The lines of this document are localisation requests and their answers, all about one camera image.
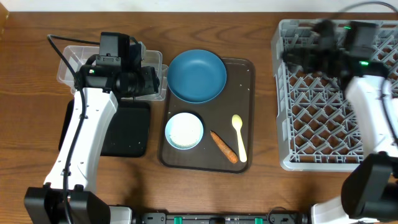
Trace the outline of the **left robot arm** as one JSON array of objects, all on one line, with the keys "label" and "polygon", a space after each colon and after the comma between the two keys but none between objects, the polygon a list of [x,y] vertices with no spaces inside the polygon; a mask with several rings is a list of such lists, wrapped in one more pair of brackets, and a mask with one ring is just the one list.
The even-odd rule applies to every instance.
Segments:
[{"label": "left robot arm", "polygon": [[98,54],[75,70],[58,55],[75,84],[74,105],[61,150],[42,187],[29,187],[24,206],[33,223],[133,223],[133,210],[95,195],[98,163],[109,125],[123,98],[159,91],[155,68],[143,67],[142,42],[107,33]]}]

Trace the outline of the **dark blue plate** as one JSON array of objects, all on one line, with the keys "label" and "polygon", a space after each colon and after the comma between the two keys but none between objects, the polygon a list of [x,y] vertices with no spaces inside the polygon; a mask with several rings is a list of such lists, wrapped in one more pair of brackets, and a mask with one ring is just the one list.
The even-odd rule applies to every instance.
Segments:
[{"label": "dark blue plate", "polygon": [[213,52],[193,49],[180,53],[170,63],[168,86],[180,100],[200,104],[216,98],[227,81],[226,66]]}]

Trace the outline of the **cream plastic spoon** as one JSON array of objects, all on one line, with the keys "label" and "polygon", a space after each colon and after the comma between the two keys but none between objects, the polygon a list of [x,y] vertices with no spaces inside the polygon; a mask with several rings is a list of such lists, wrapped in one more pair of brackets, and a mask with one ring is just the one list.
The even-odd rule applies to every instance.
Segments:
[{"label": "cream plastic spoon", "polygon": [[246,154],[246,150],[243,143],[243,138],[241,135],[241,128],[243,126],[243,121],[238,114],[234,114],[231,119],[231,123],[233,128],[236,131],[237,141],[238,141],[238,152],[239,152],[239,159],[241,162],[247,162],[248,157]]}]

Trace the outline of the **light blue rice bowl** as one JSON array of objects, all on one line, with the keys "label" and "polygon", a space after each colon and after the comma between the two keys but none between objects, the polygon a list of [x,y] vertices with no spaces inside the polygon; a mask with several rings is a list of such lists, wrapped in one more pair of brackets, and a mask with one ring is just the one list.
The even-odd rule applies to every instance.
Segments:
[{"label": "light blue rice bowl", "polygon": [[191,113],[178,113],[165,125],[167,142],[178,150],[189,150],[202,139],[204,127],[202,121]]}]

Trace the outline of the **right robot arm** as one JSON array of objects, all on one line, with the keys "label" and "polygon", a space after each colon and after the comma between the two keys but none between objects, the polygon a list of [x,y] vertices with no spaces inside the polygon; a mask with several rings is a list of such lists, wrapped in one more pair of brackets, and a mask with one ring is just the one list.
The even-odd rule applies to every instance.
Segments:
[{"label": "right robot arm", "polygon": [[397,220],[397,109],[388,68],[372,60],[377,24],[351,21],[343,46],[335,40],[335,25],[314,25],[316,47],[285,50],[286,65],[305,73],[322,72],[340,81],[340,88],[357,118],[364,161],[343,182],[340,196],[311,207],[312,223],[374,223]]}]

